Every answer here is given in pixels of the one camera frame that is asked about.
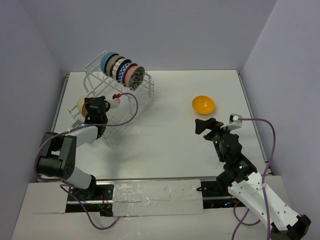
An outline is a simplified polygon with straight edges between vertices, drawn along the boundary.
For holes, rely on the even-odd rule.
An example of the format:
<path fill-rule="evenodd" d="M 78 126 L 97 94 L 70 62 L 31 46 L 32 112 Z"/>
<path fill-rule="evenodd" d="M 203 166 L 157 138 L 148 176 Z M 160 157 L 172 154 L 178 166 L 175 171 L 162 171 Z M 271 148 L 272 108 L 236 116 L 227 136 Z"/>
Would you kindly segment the tan beige bowl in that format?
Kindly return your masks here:
<path fill-rule="evenodd" d="M 85 107 L 85 97 L 81 97 L 78 101 L 77 101 L 77 109 L 79 111 L 79 113 L 83 116 L 86 117 L 88 114 L 88 111 L 86 110 Z"/>

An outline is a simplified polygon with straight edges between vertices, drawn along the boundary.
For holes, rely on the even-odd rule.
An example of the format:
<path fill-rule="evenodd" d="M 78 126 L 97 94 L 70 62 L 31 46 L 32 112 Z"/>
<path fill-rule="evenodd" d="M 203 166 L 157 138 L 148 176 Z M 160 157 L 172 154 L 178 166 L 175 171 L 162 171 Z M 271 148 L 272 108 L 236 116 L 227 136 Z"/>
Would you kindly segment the black white floral bowl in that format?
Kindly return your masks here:
<path fill-rule="evenodd" d="M 139 66 L 135 69 L 129 79 L 128 88 L 131 90 L 136 90 L 144 80 L 145 68 L 143 66 Z"/>

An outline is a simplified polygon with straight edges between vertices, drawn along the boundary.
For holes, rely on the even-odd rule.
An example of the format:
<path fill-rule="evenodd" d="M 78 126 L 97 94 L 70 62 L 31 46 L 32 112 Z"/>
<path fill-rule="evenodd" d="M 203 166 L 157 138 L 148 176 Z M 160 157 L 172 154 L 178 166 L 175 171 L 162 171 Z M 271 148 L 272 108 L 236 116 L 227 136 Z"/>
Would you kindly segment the blue triangle pattern bowl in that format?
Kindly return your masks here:
<path fill-rule="evenodd" d="M 132 61 L 127 58 L 118 60 L 112 68 L 112 77 L 119 83 L 123 82 L 126 69 L 132 64 Z"/>

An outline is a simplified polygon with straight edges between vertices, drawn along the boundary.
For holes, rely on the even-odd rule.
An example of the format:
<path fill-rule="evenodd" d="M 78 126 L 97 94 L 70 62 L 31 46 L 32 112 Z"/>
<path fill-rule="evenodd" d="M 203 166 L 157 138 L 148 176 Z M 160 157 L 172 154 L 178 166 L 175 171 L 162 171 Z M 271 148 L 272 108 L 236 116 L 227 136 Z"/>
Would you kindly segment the teal blue bowl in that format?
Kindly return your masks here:
<path fill-rule="evenodd" d="M 101 71 L 106 74 L 106 66 L 107 66 L 107 63 L 109 62 L 109 60 L 113 57 L 113 56 L 116 56 L 118 55 L 116 52 L 107 52 L 102 58 L 101 58 L 101 61 L 100 61 L 100 68 L 101 68 Z"/>

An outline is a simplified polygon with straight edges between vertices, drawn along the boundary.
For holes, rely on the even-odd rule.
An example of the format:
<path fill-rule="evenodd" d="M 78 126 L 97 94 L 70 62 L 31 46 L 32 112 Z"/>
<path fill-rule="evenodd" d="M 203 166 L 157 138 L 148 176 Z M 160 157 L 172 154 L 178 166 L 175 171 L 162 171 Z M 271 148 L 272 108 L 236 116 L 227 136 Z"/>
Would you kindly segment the dark brown cream bowl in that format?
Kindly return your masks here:
<path fill-rule="evenodd" d="M 121 55 L 114 55 L 110 58 L 110 60 L 107 62 L 106 64 L 106 75 L 108 77 L 112 77 L 112 71 L 113 71 L 113 67 L 115 66 L 116 62 L 118 62 L 119 60 L 124 59 L 123 56 Z"/>

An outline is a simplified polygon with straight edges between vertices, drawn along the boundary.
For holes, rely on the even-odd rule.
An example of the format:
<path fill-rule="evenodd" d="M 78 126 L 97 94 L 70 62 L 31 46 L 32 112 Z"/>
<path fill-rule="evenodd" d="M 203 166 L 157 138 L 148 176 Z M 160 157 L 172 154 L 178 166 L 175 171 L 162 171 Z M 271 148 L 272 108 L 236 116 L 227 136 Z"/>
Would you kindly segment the orange red patterned bowl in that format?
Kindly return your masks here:
<path fill-rule="evenodd" d="M 136 63 L 132 63 L 128 69 L 126 70 L 125 72 L 125 75 L 124 75 L 124 78 L 123 78 L 123 82 L 124 82 L 124 85 L 128 88 L 129 87 L 129 81 L 130 81 L 130 78 L 133 74 L 133 72 L 138 68 L 139 66 L 136 64 Z"/>

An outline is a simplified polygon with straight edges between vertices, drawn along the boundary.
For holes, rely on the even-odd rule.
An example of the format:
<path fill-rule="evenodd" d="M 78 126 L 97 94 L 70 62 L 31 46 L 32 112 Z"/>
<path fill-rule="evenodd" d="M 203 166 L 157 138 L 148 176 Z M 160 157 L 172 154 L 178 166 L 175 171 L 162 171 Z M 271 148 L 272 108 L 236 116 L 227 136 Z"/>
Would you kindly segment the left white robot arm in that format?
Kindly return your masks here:
<path fill-rule="evenodd" d="M 93 199 L 98 193 L 96 178 L 76 167 L 77 148 L 102 137 L 108 123 L 110 102 L 104 96 L 83 97 L 79 111 L 84 115 L 83 125 L 72 133 L 46 132 L 42 138 L 44 147 L 39 151 L 35 165 L 37 174 L 55 177 L 75 187 L 85 199 Z"/>

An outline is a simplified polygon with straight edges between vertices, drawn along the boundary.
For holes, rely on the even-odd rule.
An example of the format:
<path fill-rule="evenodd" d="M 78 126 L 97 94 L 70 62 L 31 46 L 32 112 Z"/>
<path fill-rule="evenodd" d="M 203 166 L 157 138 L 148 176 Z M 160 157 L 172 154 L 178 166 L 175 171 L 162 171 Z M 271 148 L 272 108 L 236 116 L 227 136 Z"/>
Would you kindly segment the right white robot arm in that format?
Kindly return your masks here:
<path fill-rule="evenodd" d="M 215 181 L 202 184 L 198 191 L 203 196 L 231 195 L 244 204 L 267 228 L 269 240 L 301 240 L 309 230 L 311 220 L 290 208 L 265 182 L 265 177 L 242 154 L 239 136 L 231 131 L 242 127 L 243 118 L 232 114 L 228 124 L 215 118 L 195 120 L 195 133 L 209 133 L 204 139 L 213 143 L 223 172 Z"/>

